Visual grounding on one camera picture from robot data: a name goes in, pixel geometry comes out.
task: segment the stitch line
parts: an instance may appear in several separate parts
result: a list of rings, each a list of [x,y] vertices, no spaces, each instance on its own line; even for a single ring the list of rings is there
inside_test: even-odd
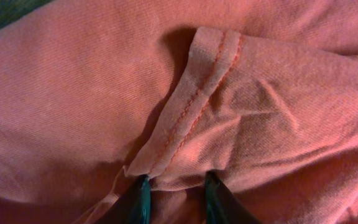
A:
[[[212,68],[211,68],[211,72],[210,74],[204,79],[204,81],[202,82],[201,86],[197,89],[197,92],[191,96],[190,100],[187,101],[186,107],[183,110],[183,112],[180,114],[179,118],[177,119],[176,123],[173,125],[173,129],[172,129],[172,133],[169,136],[168,140],[166,141],[166,143],[164,144],[164,149],[162,151],[160,151],[160,153],[158,154],[156,160],[154,161],[150,171],[148,174],[151,174],[154,169],[155,166],[157,165],[158,161],[161,159],[161,157],[163,156],[163,153],[168,149],[169,144],[173,141],[174,136],[176,135],[177,129],[178,129],[178,125],[180,124],[180,122],[182,121],[182,119],[186,116],[188,110],[190,109],[190,107],[192,106],[193,102],[195,101],[196,97],[201,93],[201,90],[204,89],[205,84],[208,82],[208,80],[213,76],[214,72],[215,72],[215,68],[216,68],[216,63],[218,62],[218,60],[221,58],[222,55],[222,50],[223,50],[223,44],[224,44],[224,40],[226,39],[226,32],[223,32],[222,35],[222,39],[221,42],[219,44],[218,47],[218,52],[215,56],[214,62],[212,64]]]
[[[239,37],[239,41],[237,44],[237,51],[236,54],[233,58],[233,61],[229,67],[229,69],[227,70],[227,72],[223,75],[222,79],[219,81],[218,83],[218,87],[216,87],[216,89],[219,89],[221,87],[221,85],[223,84],[223,82],[225,81],[225,79],[227,78],[227,76],[233,71],[234,67],[237,65],[237,61],[239,60],[239,57],[241,55],[242,52],[242,47],[244,43],[244,36],[240,35]],[[200,114],[198,115],[198,117],[194,120],[193,124],[191,125],[190,131],[186,134],[186,136],[183,138],[182,142],[179,144],[178,148],[176,149],[175,153],[173,154],[173,156],[171,157],[171,160],[169,162],[169,164],[166,166],[166,168],[164,169],[164,171],[161,173],[163,174],[165,171],[167,171],[167,169],[170,167],[170,165],[173,162],[173,159],[175,158],[175,156],[178,154],[179,150],[181,149],[181,147],[185,144],[185,141],[187,140],[188,136],[194,131],[197,122],[200,120],[201,116],[203,115],[205,109],[207,108],[207,106],[209,105],[209,101],[211,100],[211,97],[209,97],[208,101],[205,103],[205,105],[203,106],[203,108],[200,111]]]

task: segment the red thread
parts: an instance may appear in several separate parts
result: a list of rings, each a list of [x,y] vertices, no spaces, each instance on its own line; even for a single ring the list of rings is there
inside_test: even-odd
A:
[[[243,43],[244,43],[244,36],[241,35],[239,37],[239,42],[237,44],[237,52],[233,58],[233,61],[229,67],[229,69],[227,70],[227,72],[223,75],[222,79],[219,81],[218,83],[218,87],[216,89],[218,89],[222,83],[224,82],[224,80],[226,79],[227,75],[229,73],[231,73],[234,69],[234,67],[236,66],[237,64],[237,61],[239,60],[239,57],[240,57],[240,54],[241,54],[241,50],[242,50],[242,46],[243,46]],[[187,140],[188,136],[194,131],[195,127],[196,127],[196,124],[197,122],[200,120],[201,118],[201,115],[203,115],[206,107],[208,106],[209,104],[209,101],[211,100],[211,98],[208,99],[208,101],[206,102],[206,104],[203,106],[203,108],[201,109],[200,111],[200,114],[198,115],[198,117],[194,120],[193,124],[191,125],[191,128],[189,130],[189,132],[186,134],[186,136],[183,138],[182,142],[179,144],[178,148],[176,149],[175,153],[173,154],[173,156],[171,157],[171,160],[169,162],[169,164],[166,166],[166,168],[164,169],[164,171],[162,172],[162,174],[167,171],[167,169],[169,168],[170,164],[172,163],[173,159],[175,158],[175,156],[178,154],[179,152],[179,149],[185,144],[185,141]]]
[[[186,116],[190,106],[193,104],[193,102],[196,99],[196,97],[201,93],[201,90],[205,87],[205,84],[213,76],[213,74],[215,72],[216,62],[221,58],[225,38],[226,38],[226,32],[223,33],[221,42],[220,42],[219,47],[218,47],[218,53],[216,54],[214,62],[212,64],[211,73],[204,79],[204,81],[202,82],[201,86],[198,88],[197,92],[193,96],[191,96],[190,100],[187,102],[187,105],[186,105],[185,109],[180,114],[180,117],[177,119],[175,125],[173,126],[173,131],[172,131],[170,137],[168,138],[168,141],[165,143],[164,149],[162,151],[160,151],[160,153],[158,154],[156,160],[154,161],[154,163],[152,165],[152,168],[150,169],[149,174],[151,174],[154,171],[155,166],[157,165],[157,162],[161,159],[163,153],[167,150],[169,144],[172,142],[173,137],[177,132],[178,125],[179,125],[180,121],[182,121],[182,119]]]

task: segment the garment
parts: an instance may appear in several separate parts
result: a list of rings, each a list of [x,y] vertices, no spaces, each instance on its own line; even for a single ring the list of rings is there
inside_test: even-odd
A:
[[[140,174],[152,223],[202,223],[211,169],[264,223],[358,222],[358,4],[57,0],[0,30],[0,223],[92,222]]]

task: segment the red cloth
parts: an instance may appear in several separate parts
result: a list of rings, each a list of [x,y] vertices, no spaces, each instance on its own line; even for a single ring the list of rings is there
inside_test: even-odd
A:
[[[202,223],[210,169],[264,223],[358,223],[358,3],[57,0],[0,30],[0,223],[91,223],[139,174],[152,223]]]

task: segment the dark green background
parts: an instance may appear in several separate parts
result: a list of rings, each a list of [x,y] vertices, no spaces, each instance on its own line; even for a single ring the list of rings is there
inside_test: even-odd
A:
[[[0,0],[0,29],[51,0]]]

